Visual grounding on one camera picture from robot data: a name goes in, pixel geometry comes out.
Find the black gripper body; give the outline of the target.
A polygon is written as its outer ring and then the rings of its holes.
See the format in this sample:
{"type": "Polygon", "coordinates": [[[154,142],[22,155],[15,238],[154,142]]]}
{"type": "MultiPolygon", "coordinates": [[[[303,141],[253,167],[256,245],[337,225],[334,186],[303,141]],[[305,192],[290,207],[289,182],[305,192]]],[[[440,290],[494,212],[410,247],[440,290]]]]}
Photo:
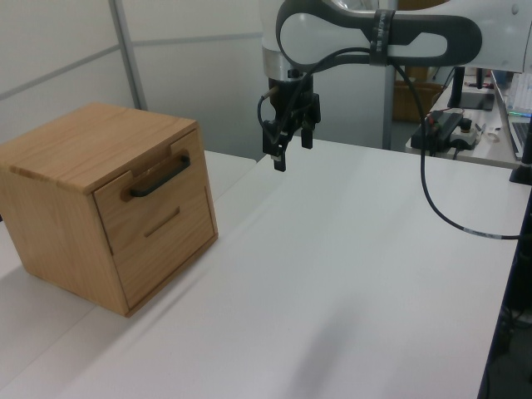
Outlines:
{"type": "Polygon", "coordinates": [[[313,78],[295,81],[268,79],[268,88],[278,90],[271,96],[270,103],[275,111],[274,120],[281,122],[288,115],[286,126],[300,125],[305,117],[311,123],[321,121],[319,94],[314,92],[313,78]]]}

